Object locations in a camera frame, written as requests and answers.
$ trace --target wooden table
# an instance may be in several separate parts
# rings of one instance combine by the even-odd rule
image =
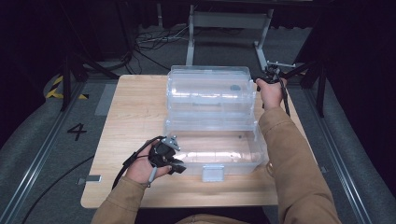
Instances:
[[[81,204],[97,208],[111,191],[122,163],[148,139],[163,135],[167,115],[167,76],[122,76],[93,160],[90,175],[101,175],[100,183],[87,182]],[[304,134],[289,99],[291,118]],[[262,114],[258,94],[255,116]],[[224,182],[202,182],[199,175],[165,175],[146,189],[141,207],[257,206],[277,204],[274,179],[265,164],[249,175],[226,175]]]

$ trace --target metal bar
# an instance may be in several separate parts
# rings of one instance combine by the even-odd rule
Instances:
[[[329,131],[326,121],[320,117],[318,111],[316,110],[316,101],[313,92],[311,90],[304,90],[304,95],[307,98],[308,103],[315,114],[318,125],[324,134],[329,149],[328,152],[334,165],[335,171],[337,172],[338,177],[341,180],[341,184],[343,185],[346,196],[349,199],[349,202],[352,206],[356,218],[358,219],[358,222],[372,223],[370,216],[368,215],[367,210],[363,202],[361,201],[361,196],[356,189],[355,182],[353,181],[353,178],[350,175],[343,158],[341,157],[338,147],[332,138],[332,134]]]
[[[47,157],[52,151],[55,140],[67,118],[67,115],[71,111],[74,102],[81,94],[84,86],[85,83],[81,83],[81,82],[76,83],[76,86],[73,90],[72,100],[70,102],[70,105],[66,108],[64,112],[60,112],[60,114],[56,118],[52,128],[49,131],[49,134],[47,135],[47,138],[45,139],[41,148],[38,150],[35,159],[33,160],[28,170],[26,171],[26,174],[24,175],[20,185],[18,186],[10,202],[8,203],[5,211],[0,217],[1,224],[12,223],[16,215],[19,213],[21,206],[23,205],[23,202],[28,196],[33,184],[35,183],[38,175],[41,172],[41,169],[43,168],[46,162]]]

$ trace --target tan sleeve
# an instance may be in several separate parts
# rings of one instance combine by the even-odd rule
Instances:
[[[274,169],[280,223],[341,223],[306,139],[282,108],[259,120]]]
[[[134,223],[144,192],[145,187],[122,177],[96,211],[92,223]]]

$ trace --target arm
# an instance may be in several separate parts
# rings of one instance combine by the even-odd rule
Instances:
[[[134,223],[153,170],[146,157],[153,145],[155,143],[139,153],[138,156],[144,157],[131,164],[125,176],[96,211],[92,223]],[[170,169],[170,166],[158,168],[155,178],[166,175]]]
[[[280,223],[340,223],[309,145],[280,107],[280,85],[257,84],[265,109],[259,124],[273,165]]]

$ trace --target person's right hand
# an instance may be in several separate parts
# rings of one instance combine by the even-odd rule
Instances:
[[[282,81],[286,86],[288,81],[285,78],[282,78]],[[262,79],[257,78],[256,84],[261,88],[260,95],[262,97],[262,103],[264,104],[264,110],[280,107],[283,95],[279,82],[275,84],[268,84]]]

